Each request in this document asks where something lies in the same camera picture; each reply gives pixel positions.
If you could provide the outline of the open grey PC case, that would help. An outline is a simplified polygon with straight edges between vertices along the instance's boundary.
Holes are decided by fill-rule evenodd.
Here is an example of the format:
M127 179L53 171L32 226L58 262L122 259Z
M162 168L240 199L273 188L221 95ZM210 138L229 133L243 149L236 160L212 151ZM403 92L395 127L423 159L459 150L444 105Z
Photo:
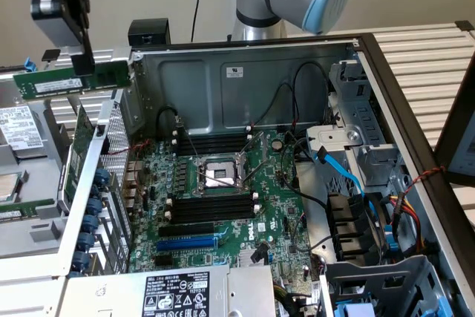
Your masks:
M0 258L0 317L60 317L69 280L129 272L133 229L125 197L128 164L154 142L173 140L172 131L191 135L276 131L296 168L297 194L305 199L307 251L318 277L309 296L299 297L273 283L276 317L324 317L321 276L339 263L327 220L327 190L307 142L307 129L332 120L331 65L357 61L379 104L376 114L386 138L398 146L404 164L401 189L383 196L389 224L399 243L380 265L425 256L436 270L455 317L475 317L475 230L466 218L434 150L440 134L421 128L399 81L369 34L202 45L104 50L95 65L126 61L125 88L47 97L58 124L72 143L81 103L94 135L56 252ZM93 184L96 169L110 184ZM90 197L102 201L90 264L71 269Z

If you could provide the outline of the blue card retention clip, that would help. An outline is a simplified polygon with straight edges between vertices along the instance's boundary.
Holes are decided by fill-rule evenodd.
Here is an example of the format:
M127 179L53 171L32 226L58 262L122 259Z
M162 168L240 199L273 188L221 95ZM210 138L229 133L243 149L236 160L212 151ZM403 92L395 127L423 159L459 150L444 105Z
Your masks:
M90 255L87 252L75 251L71 261L73 271L82 272L89 267Z
M93 184L102 189L110 184L110 173L104 168L96 169Z
M102 212L102 201L98 198L90 197L86 203L85 211L88 215L97 217Z
M84 215L82 219L81 232L93 234L99 227L99 218L94 215Z
M80 232L77 238L77 249L82 252L88 252L95 244L95 235L88 232Z

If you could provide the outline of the green RAM stick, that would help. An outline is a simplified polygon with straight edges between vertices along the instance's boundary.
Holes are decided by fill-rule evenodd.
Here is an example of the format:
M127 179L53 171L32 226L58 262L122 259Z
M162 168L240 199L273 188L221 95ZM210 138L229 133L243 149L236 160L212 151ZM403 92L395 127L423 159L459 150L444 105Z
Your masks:
M42 206L54 204L55 200L37 200L24 203L12 203L8 205L0 205L0 223L12 220L25 220L37 218L39 216L37 210Z
M73 68L15 74L13 76L24 100L82 94L125 88L131 84L132 75L126 61L103 62L95 65L92 74L76 75Z

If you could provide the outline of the silver CPU chip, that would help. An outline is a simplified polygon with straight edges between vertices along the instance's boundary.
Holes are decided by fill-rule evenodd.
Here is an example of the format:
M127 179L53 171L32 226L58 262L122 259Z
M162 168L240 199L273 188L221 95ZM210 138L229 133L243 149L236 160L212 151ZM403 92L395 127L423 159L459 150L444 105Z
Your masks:
M17 195L17 188L21 181L22 173L0 174L0 202L13 201Z

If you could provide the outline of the silver power supply with label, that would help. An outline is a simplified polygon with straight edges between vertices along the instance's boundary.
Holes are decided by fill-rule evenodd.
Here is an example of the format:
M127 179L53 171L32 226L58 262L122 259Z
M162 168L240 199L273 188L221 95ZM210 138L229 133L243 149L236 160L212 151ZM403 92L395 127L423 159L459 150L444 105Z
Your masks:
M276 317L269 267L228 265L69 280L60 317Z

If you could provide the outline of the CPU socket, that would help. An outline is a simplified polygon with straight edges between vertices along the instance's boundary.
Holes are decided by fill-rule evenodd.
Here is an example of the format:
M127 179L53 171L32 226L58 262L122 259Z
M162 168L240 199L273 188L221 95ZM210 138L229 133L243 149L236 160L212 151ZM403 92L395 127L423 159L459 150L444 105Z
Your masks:
M192 160L191 173L194 196L240 195L250 190L244 154L196 157Z

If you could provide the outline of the green graphics card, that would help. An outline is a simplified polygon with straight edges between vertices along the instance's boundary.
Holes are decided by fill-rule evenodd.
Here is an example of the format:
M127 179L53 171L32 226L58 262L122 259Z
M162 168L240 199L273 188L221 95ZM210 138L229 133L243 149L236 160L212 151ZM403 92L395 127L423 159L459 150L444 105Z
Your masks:
M79 103L76 109L74 136L63 165L57 195L57 207L61 216L67 216L71 210L88 149L94 135L94 126L91 124L83 105Z

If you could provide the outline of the dark framed computer case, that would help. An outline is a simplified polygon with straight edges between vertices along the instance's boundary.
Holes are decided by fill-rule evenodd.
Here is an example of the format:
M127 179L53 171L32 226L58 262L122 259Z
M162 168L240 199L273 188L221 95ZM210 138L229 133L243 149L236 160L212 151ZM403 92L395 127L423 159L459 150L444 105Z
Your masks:
M475 51L468 64L434 154L475 229Z

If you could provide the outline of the silver disk bay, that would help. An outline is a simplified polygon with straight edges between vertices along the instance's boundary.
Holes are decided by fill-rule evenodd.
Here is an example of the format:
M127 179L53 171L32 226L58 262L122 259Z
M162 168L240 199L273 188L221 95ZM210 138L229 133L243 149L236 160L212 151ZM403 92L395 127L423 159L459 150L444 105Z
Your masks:
M340 61L331 65L329 78L332 122L307 129L308 147L327 190L354 195L363 189L396 196L404 161L380 127L379 104L363 66Z

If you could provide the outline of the blue plastic drive clip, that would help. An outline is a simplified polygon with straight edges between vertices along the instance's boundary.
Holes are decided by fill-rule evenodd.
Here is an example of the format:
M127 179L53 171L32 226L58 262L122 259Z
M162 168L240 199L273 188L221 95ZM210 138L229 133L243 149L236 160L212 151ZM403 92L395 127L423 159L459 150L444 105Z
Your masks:
M390 253L397 253L399 251L399 243L394 237L393 227L390 224L384 226L384 238L387 251Z

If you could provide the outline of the long socket locking lever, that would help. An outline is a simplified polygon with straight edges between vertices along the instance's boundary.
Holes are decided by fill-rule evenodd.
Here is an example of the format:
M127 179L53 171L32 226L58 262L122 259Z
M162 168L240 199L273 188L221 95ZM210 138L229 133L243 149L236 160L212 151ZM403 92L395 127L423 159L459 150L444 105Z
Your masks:
M197 176L203 182L203 187L206 189L220 187L239 187L233 171L227 171L225 169L215 169L205 171L197 170L196 173Z

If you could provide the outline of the long black expansion slot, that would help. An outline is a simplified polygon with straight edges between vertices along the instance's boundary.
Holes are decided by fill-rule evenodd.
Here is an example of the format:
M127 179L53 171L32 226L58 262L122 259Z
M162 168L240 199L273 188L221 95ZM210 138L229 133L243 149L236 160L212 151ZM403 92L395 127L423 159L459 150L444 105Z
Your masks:
M161 238L185 237L192 235L213 235L213 223L191 223L161 226L158 235Z

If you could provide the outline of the hard disk with white label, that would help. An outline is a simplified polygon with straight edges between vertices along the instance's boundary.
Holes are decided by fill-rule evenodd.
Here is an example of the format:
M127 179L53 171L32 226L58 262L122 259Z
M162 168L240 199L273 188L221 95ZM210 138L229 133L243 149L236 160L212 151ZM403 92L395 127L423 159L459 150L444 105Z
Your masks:
M0 73L0 145L9 145L20 160L46 157L39 118L22 99L13 75Z

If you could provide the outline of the blue expansion slot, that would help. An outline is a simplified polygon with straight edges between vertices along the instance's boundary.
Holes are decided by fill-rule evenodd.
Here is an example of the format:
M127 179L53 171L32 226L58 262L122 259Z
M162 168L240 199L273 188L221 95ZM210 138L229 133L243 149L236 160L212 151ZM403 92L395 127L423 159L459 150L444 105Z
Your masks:
M188 249L215 249L218 245L218 239L214 236L199 236L190 238L180 238L173 240L164 240L157 242L157 251L165 252L172 250Z

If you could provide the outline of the pale blue plastic block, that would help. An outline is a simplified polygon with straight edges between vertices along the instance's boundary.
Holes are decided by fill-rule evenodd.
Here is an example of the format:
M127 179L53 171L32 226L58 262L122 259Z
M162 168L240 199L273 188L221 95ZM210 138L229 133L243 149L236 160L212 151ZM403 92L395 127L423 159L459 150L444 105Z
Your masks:
M376 317L371 303L338 304L334 317Z

